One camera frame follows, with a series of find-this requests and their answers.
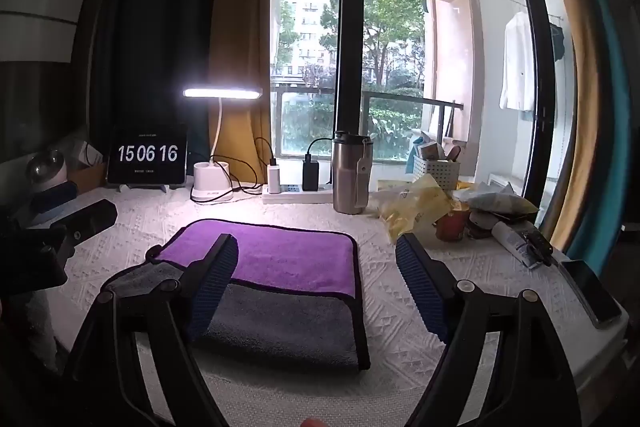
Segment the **purple and grey towel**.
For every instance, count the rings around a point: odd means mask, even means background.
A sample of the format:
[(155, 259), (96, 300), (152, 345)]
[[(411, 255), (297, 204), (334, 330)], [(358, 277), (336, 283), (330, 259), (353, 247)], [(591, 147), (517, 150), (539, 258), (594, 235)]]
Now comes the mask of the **purple and grey towel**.
[(198, 220), (103, 286), (146, 294), (202, 260), (222, 234), (238, 243), (238, 263), (215, 313), (190, 330), (196, 347), (299, 372), (370, 369), (358, 245), (344, 233)]

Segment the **black smartphone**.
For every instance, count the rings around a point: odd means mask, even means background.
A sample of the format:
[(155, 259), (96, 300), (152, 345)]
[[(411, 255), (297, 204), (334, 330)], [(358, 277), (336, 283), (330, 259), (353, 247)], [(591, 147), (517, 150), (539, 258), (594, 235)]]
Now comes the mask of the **black smartphone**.
[(586, 262), (561, 261), (559, 269), (596, 329), (604, 329), (622, 316), (620, 306)]

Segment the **white textured table cloth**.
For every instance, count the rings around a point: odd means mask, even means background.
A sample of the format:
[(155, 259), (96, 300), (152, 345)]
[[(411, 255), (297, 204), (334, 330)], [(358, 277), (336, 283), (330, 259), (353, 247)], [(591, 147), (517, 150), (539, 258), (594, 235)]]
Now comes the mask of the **white textured table cloth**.
[(491, 239), (184, 190), (99, 188), (64, 211), (100, 206), (114, 225), (46, 294), (96, 395), (87, 426), (576, 426), (628, 323), (591, 320), (562, 255), (527, 269)]

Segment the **white tube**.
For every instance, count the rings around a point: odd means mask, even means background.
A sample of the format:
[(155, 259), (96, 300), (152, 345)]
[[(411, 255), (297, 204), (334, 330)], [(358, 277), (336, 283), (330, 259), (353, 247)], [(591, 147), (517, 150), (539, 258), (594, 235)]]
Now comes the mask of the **white tube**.
[(509, 253), (521, 262), (525, 268), (533, 270), (541, 265), (541, 257), (536, 249), (520, 233), (504, 222), (497, 222), (491, 229), (492, 237)]

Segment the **teal curtain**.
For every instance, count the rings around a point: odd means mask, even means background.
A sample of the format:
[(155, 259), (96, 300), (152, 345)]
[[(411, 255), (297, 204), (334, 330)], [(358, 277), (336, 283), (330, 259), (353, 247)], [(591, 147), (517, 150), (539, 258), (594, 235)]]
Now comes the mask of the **teal curtain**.
[(613, 0), (593, 0), (588, 13), (596, 18), (597, 141), (590, 152), (584, 213), (568, 255), (582, 259), (600, 274), (610, 259), (623, 222), (632, 165), (632, 103), (623, 31)]

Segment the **white desk lamp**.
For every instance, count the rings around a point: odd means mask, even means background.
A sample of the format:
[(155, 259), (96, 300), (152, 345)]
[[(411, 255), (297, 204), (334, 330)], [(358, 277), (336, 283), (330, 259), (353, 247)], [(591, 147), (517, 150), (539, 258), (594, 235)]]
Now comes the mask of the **white desk lamp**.
[(215, 159), (218, 142), (224, 120), (224, 100), (257, 100), (262, 91), (257, 88), (232, 87), (192, 87), (183, 90), (185, 98), (214, 98), (218, 104), (214, 142), (206, 161), (196, 162), (193, 166), (193, 185), (191, 199), (198, 204), (213, 204), (233, 198), (236, 185), (232, 181), (230, 168), (225, 162)]

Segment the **red cup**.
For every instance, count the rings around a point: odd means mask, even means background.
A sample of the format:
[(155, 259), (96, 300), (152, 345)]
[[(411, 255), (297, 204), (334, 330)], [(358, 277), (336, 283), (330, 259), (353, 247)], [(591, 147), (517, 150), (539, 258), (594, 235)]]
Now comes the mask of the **red cup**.
[(435, 222), (435, 235), (443, 242), (461, 241), (471, 213), (466, 202), (454, 202), (445, 216)]

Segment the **crumpled white plastic bag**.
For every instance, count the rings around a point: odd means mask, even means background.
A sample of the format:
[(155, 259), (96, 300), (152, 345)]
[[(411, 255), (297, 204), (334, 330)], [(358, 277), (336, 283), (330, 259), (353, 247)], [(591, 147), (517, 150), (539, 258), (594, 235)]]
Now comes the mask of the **crumpled white plastic bag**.
[(452, 196), (459, 202), (465, 202), (474, 210), (504, 213), (510, 215), (531, 215), (538, 207), (526, 198), (516, 194), (510, 184), (503, 186), (476, 184), (461, 190), (453, 191)]

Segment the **yellow tissue pack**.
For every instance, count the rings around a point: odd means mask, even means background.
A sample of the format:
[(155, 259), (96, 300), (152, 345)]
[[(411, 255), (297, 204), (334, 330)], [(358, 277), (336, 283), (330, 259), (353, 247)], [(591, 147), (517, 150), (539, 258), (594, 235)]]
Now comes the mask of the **yellow tissue pack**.
[(402, 234), (428, 231), (452, 210), (450, 198), (429, 173), (411, 183), (378, 191), (375, 198), (378, 217), (392, 244)]

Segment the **white charger adapter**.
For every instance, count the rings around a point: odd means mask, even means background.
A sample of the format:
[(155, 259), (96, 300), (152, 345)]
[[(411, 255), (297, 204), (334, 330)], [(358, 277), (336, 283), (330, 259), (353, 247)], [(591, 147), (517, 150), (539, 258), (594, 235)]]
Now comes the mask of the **white charger adapter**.
[(274, 158), (270, 160), (267, 168), (267, 183), (269, 194), (281, 193), (280, 166)]

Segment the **white perforated basket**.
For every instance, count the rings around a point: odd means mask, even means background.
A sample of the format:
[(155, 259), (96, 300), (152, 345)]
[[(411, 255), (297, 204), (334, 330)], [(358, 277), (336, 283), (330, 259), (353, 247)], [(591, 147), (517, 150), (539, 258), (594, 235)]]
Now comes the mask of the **white perforated basket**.
[(454, 191), (457, 187), (460, 173), (460, 162), (448, 159), (425, 159), (416, 153), (413, 161), (413, 179), (430, 174), (444, 191)]

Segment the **white power strip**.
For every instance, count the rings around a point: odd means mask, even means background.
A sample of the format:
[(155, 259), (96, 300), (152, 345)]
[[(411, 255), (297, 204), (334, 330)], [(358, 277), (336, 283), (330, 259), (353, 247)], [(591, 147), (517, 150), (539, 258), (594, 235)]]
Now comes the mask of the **white power strip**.
[(283, 184), (279, 193), (270, 193), (269, 187), (262, 189), (262, 202), (270, 205), (286, 204), (331, 204), (331, 187), (320, 187), (318, 191), (304, 191), (299, 184)]

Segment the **black power adapter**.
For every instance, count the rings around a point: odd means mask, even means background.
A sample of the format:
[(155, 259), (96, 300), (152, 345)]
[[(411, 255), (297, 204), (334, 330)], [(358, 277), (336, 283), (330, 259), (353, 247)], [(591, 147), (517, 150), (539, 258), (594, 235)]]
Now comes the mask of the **black power adapter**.
[(303, 183), (304, 192), (317, 192), (319, 190), (319, 163), (311, 158), (303, 161)]

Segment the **stainless steel tumbler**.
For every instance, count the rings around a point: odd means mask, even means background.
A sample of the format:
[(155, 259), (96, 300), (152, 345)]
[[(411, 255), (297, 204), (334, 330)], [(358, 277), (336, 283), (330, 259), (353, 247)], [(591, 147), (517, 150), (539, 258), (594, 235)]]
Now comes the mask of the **stainless steel tumbler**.
[(344, 215), (363, 213), (369, 202), (373, 143), (367, 135), (334, 133), (333, 208)]

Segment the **white hanging shirt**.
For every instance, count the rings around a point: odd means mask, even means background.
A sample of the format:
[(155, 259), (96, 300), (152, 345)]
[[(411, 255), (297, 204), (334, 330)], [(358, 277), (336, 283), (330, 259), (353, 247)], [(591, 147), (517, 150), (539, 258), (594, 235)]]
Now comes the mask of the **white hanging shirt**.
[(514, 14), (504, 28), (502, 109), (533, 112), (535, 105), (535, 57), (526, 12)]

